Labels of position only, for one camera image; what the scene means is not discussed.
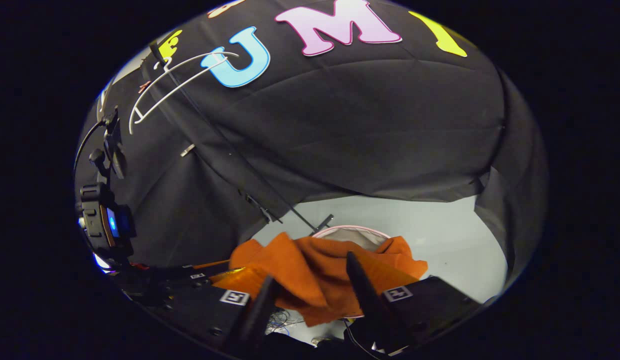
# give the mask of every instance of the letter m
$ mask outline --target letter m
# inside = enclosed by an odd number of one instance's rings
[[[352,44],[352,25],[361,32],[363,43],[399,43],[401,35],[392,32],[365,0],[335,0],[334,15],[308,7],[294,7],[278,14],[276,21],[285,21],[296,30],[305,47],[303,55],[313,57],[332,50],[335,44],[324,40],[319,32],[344,45]]]

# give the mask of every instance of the white wire hanger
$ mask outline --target white wire hanger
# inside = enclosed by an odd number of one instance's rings
[[[198,59],[201,57],[205,57],[207,55],[211,55],[211,54],[223,54],[223,55],[232,55],[233,57],[238,58],[239,55],[235,54],[234,52],[228,52],[228,51],[214,51],[214,52],[207,52],[205,54],[201,54],[201,55],[196,55],[195,57],[191,57],[190,59],[187,59],[186,61],[176,65],[173,68],[168,68],[168,66],[170,65],[170,63],[173,61],[172,57],[164,57],[163,59],[166,61],[166,64],[163,66],[163,73],[162,75],[160,75],[159,77],[157,77],[150,85],[148,85],[147,88],[145,88],[145,90],[141,93],[141,95],[139,96],[139,98],[137,98],[136,102],[134,103],[134,106],[132,107],[132,112],[130,112],[130,120],[128,121],[128,131],[130,132],[130,135],[132,135],[132,118],[134,116],[134,114],[136,113],[139,116],[139,119],[137,121],[135,121],[135,124],[139,124],[141,123],[141,121],[143,121],[149,114],[150,112],[152,112],[154,109],[156,109],[159,104],[161,104],[164,100],[166,100],[166,98],[168,98],[169,96],[173,95],[176,91],[178,91],[180,88],[182,88],[182,86],[188,84],[189,82],[191,82],[192,80],[194,80],[195,78],[199,77],[200,75],[202,75],[203,73],[205,73],[206,71],[209,71],[210,69],[214,68],[215,66],[221,65],[224,62],[228,61],[228,57],[223,57],[223,60],[219,61],[218,63],[206,68],[203,71],[200,71],[199,73],[197,73],[196,75],[192,76],[191,78],[185,80],[184,82],[182,82],[182,84],[180,84],[179,86],[175,87],[174,89],[172,89],[172,91],[168,92],[168,94],[166,94],[166,96],[162,97],[159,101],[156,102],[156,104],[154,104],[152,107],[150,107],[150,110],[146,111],[145,114],[141,114],[141,111],[139,111],[137,105],[139,105],[139,101],[141,101],[141,98],[143,98],[144,95],[146,95],[146,93],[148,93],[148,90],[150,90],[150,88],[156,84],[156,82],[158,82],[159,80],[161,80],[164,76],[168,75],[171,71],[179,68],[180,66],[182,66],[183,64],[186,64],[187,62],[194,60],[194,59]],[[154,70],[157,70],[157,66],[159,66],[159,62],[157,61],[157,63],[154,64]]]

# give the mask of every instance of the orange cloth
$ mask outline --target orange cloth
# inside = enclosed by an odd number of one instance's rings
[[[413,260],[401,236],[371,252],[351,241],[309,236],[292,240],[282,232],[265,247],[255,239],[240,244],[230,256],[230,269],[240,269],[212,280],[215,287],[246,292],[254,299],[270,274],[284,289],[276,305],[297,310],[314,326],[362,315],[346,272],[348,251],[356,255],[378,294],[413,283],[428,270],[427,262]]]

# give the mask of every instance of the yellow letter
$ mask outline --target yellow letter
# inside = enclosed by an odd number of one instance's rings
[[[226,10],[230,9],[231,7],[234,7],[235,5],[241,4],[241,3],[245,2],[245,1],[246,0],[236,0],[236,1],[233,1],[233,2],[228,2],[227,4],[225,4],[223,6],[217,7],[214,10],[210,10],[210,12],[207,13],[207,18],[208,19],[212,19],[215,16],[218,16],[219,14],[221,14],[221,13],[225,12]]]
[[[164,58],[171,58],[177,52],[175,45],[179,43],[177,35],[181,34],[183,30],[178,30],[172,36],[170,36],[164,43],[159,46],[159,53]]]
[[[426,25],[426,27],[431,30],[432,34],[434,34],[434,36],[436,37],[436,46],[438,46],[438,48],[447,53],[459,55],[460,57],[468,57],[466,51],[464,51],[463,48],[460,48],[459,45],[457,45],[455,40],[452,39],[452,36],[450,36],[450,34],[448,34],[448,32],[441,25],[432,21],[426,16],[418,14],[414,11],[408,11],[408,13],[421,20]]]

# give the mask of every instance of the black fabric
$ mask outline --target black fabric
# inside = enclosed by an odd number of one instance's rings
[[[299,35],[274,20],[301,5],[334,10],[332,1],[246,1],[214,18],[201,14],[176,28],[182,32],[169,67],[223,46],[239,54],[230,62],[243,69],[251,56],[228,40],[256,27],[270,54],[260,77],[228,88],[206,73],[184,89],[267,182],[293,204],[353,194],[445,202],[481,194],[476,212],[504,251],[511,284],[540,237],[547,187],[541,137],[514,85],[465,39],[452,33],[467,57],[442,51],[422,21],[381,1],[371,9],[402,41],[362,43],[354,27],[351,45],[331,39],[333,50],[307,57]],[[143,228],[134,257],[151,265],[223,260],[265,225],[238,190],[277,217],[289,209],[179,91],[130,136],[139,85],[164,73],[156,63],[150,55],[114,84],[106,104],[119,104],[131,167],[114,190]],[[171,74],[185,82],[199,63]],[[141,112],[175,86],[170,76],[153,84]],[[86,128],[95,116],[87,118]],[[77,184],[95,174],[83,165]]]

